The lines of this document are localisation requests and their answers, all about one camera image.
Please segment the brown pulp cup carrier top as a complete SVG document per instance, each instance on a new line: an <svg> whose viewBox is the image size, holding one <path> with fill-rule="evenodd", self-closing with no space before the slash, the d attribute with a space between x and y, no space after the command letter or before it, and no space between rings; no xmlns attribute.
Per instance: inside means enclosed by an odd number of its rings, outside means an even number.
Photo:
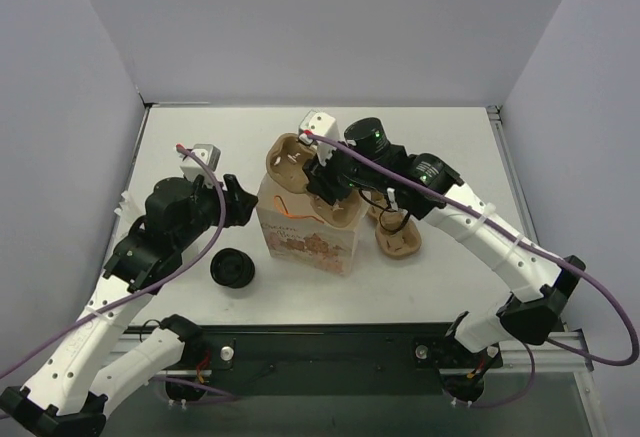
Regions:
<svg viewBox="0 0 640 437"><path fill-rule="evenodd" d="M304 168L311 164L316 152L303 145L293 133L281 134L266 156L266 176L280 191L293 196L306 196L312 211L311 218L323 221L335 228L346 228L362 217L365 210L362 199L355 191L345 198L327 203L318 190L311 187L311 180Z"/></svg>

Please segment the paper bag with orange handles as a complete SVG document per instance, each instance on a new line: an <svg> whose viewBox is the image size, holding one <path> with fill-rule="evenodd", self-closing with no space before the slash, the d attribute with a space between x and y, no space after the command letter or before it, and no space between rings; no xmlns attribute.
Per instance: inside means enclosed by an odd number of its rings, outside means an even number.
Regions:
<svg viewBox="0 0 640 437"><path fill-rule="evenodd" d="M334 206L265 176L256 208L269 253L336 275L351 272L366 205L354 192Z"/></svg>

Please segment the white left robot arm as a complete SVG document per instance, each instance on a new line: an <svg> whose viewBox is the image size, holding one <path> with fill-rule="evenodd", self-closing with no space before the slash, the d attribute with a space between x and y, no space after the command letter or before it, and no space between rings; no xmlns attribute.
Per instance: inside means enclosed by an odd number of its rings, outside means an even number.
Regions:
<svg viewBox="0 0 640 437"><path fill-rule="evenodd" d="M2 411L35 436L98 436L113 411L157 372L199 363L202 331L179 315L163 319L110 365L104 361L170 277L188 270L184 251L210 228L246 225L257 203L232 174L216 184L203 176L157 182L72 331L23 385L2 392Z"/></svg>

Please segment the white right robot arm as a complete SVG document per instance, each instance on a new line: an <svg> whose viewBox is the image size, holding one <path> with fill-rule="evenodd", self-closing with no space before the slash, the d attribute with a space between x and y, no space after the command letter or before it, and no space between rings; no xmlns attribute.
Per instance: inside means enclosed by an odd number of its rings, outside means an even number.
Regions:
<svg viewBox="0 0 640 437"><path fill-rule="evenodd" d="M298 139L316 155L303 171L308 191L328 204L353 192L377 192L400 210L443 231L475 255L510 293L484 313L461 313L443 341L446 358L464 365L505 340L541 345L558 325L578 276L533 253L531 240L478 197L460 174L430 153L410 154L391 143L380 119L368 117L344 132L323 112L309 113Z"/></svg>

